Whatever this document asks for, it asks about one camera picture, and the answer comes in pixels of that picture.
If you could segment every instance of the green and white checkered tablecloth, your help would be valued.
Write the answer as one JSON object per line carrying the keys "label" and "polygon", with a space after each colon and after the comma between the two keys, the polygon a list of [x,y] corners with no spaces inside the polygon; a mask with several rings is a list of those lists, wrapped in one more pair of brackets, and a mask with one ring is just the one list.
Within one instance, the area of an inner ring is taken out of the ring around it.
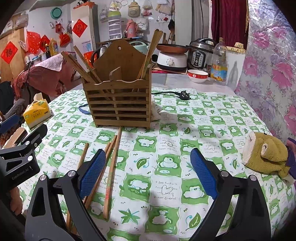
{"label": "green and white checkered tablecloth", "polygon": [[[295,188],[276,175],[262,175],[241,164],[245,136],[250,131],[269,133],[245,99],[188,89],[192,100],[157,95],[161,120],[151,129],[125,127],[118,152],[108,220],[102,217],[107,167],[89,213],[108,241],[188,240],[213,200],[207,196],[190,163],[190,151],[198,147],[204,157],[233,176],[254,174],[262,187],[270,212],[272,232],[295,206]],[[86,160],[104,149],[118,127],[96,128],[91,115],[82,114],[84,91],[69,91],[49,105],[54,116],[45,123],[47,136],[36,149],[41,171],[20,185],[27,208],[41,174],[58,168],[58,176],[76,170],[86,142]],[[59,197],[63,214],[67,206]],[[234,196],[219,233],[225,232],[236,206]]]}

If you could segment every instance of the rice cooker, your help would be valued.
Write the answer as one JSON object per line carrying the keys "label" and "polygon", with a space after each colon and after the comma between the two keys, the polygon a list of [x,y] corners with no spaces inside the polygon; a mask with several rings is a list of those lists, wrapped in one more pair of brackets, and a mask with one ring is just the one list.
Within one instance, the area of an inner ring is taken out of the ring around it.
{"label": "rice cooker", "polygon": [[187,68],[187,56],[184,53],[161,51],[158,54],[157,65],[163,70],[183,71]]}
{"label": "rice cooker", "polygon": [[213,39],[203,38],[192,41],[188,51],[188,68],[211,73],[212,55],[216,42]]}

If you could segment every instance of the electric pressure cooker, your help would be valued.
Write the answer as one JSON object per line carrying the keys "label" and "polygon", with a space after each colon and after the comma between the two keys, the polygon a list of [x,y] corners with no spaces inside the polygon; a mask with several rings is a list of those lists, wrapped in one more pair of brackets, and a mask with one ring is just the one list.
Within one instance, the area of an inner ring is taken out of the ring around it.
{"label": "electric pressure cooker", "polygon": [[203,38],[197,39],[190,43],[187,65],[189,69],[198,69],[211,73],[212,55],[216,42],[213,39]]}

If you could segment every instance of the red and white bowl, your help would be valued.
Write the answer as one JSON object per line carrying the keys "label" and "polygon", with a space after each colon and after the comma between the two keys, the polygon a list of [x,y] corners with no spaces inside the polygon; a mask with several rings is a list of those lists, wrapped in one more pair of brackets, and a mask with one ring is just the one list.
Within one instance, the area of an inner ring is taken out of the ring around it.
{"label": "red and white bowl", "polygon": [[188,76],[194,83],[203,83],[207,80],[208,73],[201,70],[190,69],[188,70]]}

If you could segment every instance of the frying pan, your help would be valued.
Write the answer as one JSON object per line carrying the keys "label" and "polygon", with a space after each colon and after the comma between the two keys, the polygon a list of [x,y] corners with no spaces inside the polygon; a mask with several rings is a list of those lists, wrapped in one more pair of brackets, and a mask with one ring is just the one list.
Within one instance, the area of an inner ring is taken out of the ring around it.
{"label": "frying pan", "polygon": [[159,51],[170,52],[170,53],[186,53],[188,47],[176,44],[158,44],[156,47]]}

